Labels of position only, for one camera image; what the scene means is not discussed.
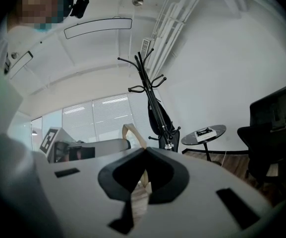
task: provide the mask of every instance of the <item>black coat rack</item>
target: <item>black coat rack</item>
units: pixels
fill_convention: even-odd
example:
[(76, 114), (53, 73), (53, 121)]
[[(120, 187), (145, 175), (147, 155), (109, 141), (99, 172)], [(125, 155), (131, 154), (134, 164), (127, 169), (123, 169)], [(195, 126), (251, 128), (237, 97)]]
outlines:
[(130, 87), (128, 89), (129, 92), (133, 92), (133, 93), (143, 93), (146, 92), (147, 94), (147, 98), (148, 98), (148, 102), (151, 106), (153, 115), (155, 117), (155, 120), (157, 122), (157, 126), (158, 129), (160, 131), (160, 135), (158, 136), (158, 138), (152, 138), (149, 137), (149, 139), (153, 139), (153, 140), (161, 140), (162, 138), (165, 141), (165, 149), (166, 150), (170, 150), (172, 151), (172, 142), (171, 140), (173, 139), (173, 136), (181, 129), (180, 127), (177, 128), (177, 130), (172, 130), (172, 124), (171, 124), (171, 128), (168, 128), (168, 126), (166, 126), (166, 122), (163, 116), (163, 112), (162, 109), (160, 108), (160, 103), (157, 100), (157, 98), (155, 97), (155, 93), (153, 88), (159, 87), (162, 83), (164, 83), (166, 81), (166, 78), (164, 77), (161, 82), (157, 85), (154, 85), (154, 82), (160, 78), (162, 78), (164, 75), (161, 75), (157, 78), (155, 78), (152, 82), (149, 80), (148, 75), (146, 73), (145, 70), (145, 61), (146, 59), (149, 57), (149, 55), (152, 53), (152, 51), (154, 51), (154, 49), (151, 49), (150, 52), (146, 55), (146, 57), (144, 58), (144, 61), (142, 60), (142, 56), (140, 54), (140, 52), (138, 52), (138, 57), (135, 56), (135, 60), (136, 60), (136, 64), (134, 64), (131, 61), (122, 59), (122, 58), (117, 58), (118, 60), (121, 61), (125, 61), (130, 63), (131, 65), (135, 66), (136, 69), (138, 70), (139, 76), (142, 80), (143, 86), (141, 85), (137, 85), (137, 86), (133, 86)]

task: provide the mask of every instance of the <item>black slot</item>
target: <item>black slot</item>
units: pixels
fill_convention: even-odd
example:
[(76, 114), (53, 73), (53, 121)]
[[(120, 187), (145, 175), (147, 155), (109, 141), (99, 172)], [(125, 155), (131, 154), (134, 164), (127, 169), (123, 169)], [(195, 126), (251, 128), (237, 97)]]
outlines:
[(80, 172), (79, 169), (73, 168), (73, 169), (67, 169), (67, 170), (63, 170), (63, 171), (57, 171), (57, 172), (55, 172), (55, 175), (57, 178), (61, 178), (61, 177), (73, 175), (73, 174), (78, 173), (78, 172)]
[(242, 229), (260, 219), (230, 188), (220, 189), (217, 194)]

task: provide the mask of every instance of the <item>small black table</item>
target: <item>small black table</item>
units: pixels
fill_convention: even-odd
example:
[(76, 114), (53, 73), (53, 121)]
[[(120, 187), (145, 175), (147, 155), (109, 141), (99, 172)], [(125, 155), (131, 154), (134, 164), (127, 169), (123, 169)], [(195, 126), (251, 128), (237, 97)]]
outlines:
[[(203, 140), (201, 142), (198, 142), (197, 138), (196, 138), (196, 134), (195, 134), (196, 131), (194, 131), (193, 133), (190, 133), (190, 134), (186, 135), (181, 140), (182, 144), (184, 144), (184, 145), (201, 145), (201, 144), (203, 144), (204, 148), (206, 149), (207, 161), (211, 161), (207, 143), (209, 143), (210, 141), (215, 140), (218, 137), (222, 136), (224, 134), (224, 132), (227, 130), (227, 127), (225, 125), (214, 125), (214, 126), (209, 126), (209, 127), (211, 129), (214, 129), (217, 132), (217, 135), (215, 137), (212, 137), (212, 138), (209, 138), (207, 140)], [(217, 161), (213, 161), (213, 163), (216, 163), (216, 164), (218, 164), (220, 166), (222, 165), (220, 162), (217, 162)]]

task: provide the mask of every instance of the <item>black camera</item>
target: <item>black camera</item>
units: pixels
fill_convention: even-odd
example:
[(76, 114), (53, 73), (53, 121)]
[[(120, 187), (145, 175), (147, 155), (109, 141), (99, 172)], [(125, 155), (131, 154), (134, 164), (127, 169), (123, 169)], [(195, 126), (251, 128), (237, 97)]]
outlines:
[(85, 9), (87, 8), (89, 4), (89, 0), (77, 0), (76, 4), (73, 4), (73, 0), (68, 0), (68, 8), (66, 17), (71, 12), (70, 16), (75, 16), (77, 18), (82, 18), (85, 12)]

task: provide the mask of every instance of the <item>person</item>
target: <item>person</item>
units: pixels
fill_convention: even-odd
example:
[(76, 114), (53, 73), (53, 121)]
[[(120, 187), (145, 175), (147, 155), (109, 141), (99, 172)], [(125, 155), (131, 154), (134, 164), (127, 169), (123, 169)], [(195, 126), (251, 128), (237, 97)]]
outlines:
[(48, 31), (53, 24), (61, 23), (68, 17), (72, 5), (73, 0), (17, 0), (0, 25), (0, 69), (4, 74), (11, 67), (7, 33), (17, 26)]

